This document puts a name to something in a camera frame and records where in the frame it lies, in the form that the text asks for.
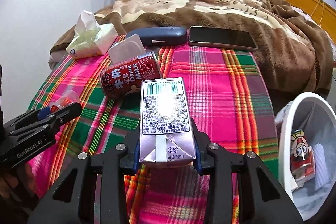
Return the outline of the clear plastic cup wrapper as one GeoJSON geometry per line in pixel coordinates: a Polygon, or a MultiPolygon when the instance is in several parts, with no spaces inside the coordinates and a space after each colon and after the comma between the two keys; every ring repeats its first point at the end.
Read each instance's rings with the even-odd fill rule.
{"type": "Polygon", "coordinates": [[[72,120],[82,113],[78,94],[73,90],[66,91],[56,102],[49,104],[51,113],[56,113],[56,121],[59,126],[71,124],[72,120]]]}

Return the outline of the silver blue milk carton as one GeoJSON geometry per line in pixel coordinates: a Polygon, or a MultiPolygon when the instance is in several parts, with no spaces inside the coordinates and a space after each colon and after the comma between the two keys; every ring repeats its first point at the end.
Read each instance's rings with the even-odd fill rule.
{"type": "Polygon", "coordinates": [[[196,158],[183,78],[143,81],[139,118],[139,162],[175,168],[196,158]]]}

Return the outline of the cartoon face milk can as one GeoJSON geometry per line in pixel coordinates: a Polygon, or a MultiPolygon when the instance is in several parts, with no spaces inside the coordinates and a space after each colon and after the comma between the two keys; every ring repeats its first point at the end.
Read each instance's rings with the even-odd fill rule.
{"type": "Polygon", "coordinates": [[[315,177],[314,153],[302,129],[291,134],[290,171],[292,192],[315,177]]]}

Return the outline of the white foam fruit net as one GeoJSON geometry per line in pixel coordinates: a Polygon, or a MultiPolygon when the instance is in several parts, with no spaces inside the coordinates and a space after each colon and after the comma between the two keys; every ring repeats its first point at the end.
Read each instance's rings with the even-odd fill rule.
{"type": "Polygon", "coordinates": [[[326,166],[323,145],[317,143],[313,146],[315,163],[315,190],[319,190],[329,183],[329,174],[326,166]]]}

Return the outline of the white round trash bin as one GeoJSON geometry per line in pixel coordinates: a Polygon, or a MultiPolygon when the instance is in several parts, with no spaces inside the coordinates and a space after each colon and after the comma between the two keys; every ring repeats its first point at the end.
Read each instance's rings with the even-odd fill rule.
{"type": "Polygon", "coordinates": [[[275,117],[278,179],[305,223],[335,223],[335,112],[305,92],[275,117]]]}

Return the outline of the red drink milk can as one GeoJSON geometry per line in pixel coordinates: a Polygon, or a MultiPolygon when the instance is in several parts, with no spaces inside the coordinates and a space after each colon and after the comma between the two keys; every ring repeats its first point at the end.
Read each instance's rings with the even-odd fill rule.
{"type": "Polygon", "coordinates": [[[110,100],[140,91],[145,80],[162,77],[154,52],[132,57],[103,69],[99,75],[100,87],[110,100]]]}

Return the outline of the pink plaid cloth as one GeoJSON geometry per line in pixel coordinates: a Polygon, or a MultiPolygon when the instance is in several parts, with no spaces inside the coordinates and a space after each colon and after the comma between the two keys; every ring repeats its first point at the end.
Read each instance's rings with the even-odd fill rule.
{"type": "Polygon", "coordinates": [[[202,223],[210,178],[193,167],[192,125],[230,152],[255,152],[278,175],[273,109],[252,53],[182,44],[117,66],[108,55],[64,57],[30,108],[66,105],[71,94],[82,114],[30,161],[38,197],[79,153],[106,152],[136,131],[141,167],[124,178],[130,223],[202,223]]]}

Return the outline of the tissue pack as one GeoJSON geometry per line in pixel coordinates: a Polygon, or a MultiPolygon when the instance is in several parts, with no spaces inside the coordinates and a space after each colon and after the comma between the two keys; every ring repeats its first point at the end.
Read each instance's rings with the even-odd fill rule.
{"type": "Polygon", "coordinates": [[[118,33],[112,23],[98,24],[92,12],[82,10],[66,51],[73,59],[104,55],[116,37],[118,33]]]}

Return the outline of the dark blue glasses case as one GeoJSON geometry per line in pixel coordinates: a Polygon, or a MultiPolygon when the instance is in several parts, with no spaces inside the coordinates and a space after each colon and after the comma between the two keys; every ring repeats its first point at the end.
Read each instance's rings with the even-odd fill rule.
{"type": "Polygon", "coordinates": [[[126,39],[137,35],[143,46],[177,46],[187,42],[187,29],[184,27],[147,27],[129,32],[126,39]]]}

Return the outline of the black smartphone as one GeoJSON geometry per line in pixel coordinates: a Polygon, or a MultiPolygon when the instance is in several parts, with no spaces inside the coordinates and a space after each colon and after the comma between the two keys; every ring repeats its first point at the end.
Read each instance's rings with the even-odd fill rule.
{"type": "Polygon", "coordinates": [[[189,45],[248,52],[258,50],[249,32],[204,26],[190,27],[189,45]]]}

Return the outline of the brown fleece blanket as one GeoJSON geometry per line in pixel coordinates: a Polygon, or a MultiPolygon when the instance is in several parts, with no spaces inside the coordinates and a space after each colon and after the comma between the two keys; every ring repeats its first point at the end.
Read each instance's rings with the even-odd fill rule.
{"type": "Polygon", "coordinates": [[[333,51],[327,32],[286,0],[116,0],[95,12],[124,35],[141,27],[206,26],[246,31],[270,90],[328,95],[333,51]]]}

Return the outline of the wooden headboard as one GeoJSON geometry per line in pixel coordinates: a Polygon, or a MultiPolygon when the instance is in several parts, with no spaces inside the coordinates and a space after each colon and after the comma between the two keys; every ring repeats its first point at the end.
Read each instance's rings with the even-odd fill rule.
{"type": "Polygon", "coordinates": [[[323,0],[286,0],[292,6],[306,12],[321,28],[323,28],[335,43],[336,13],[323,0]]]}

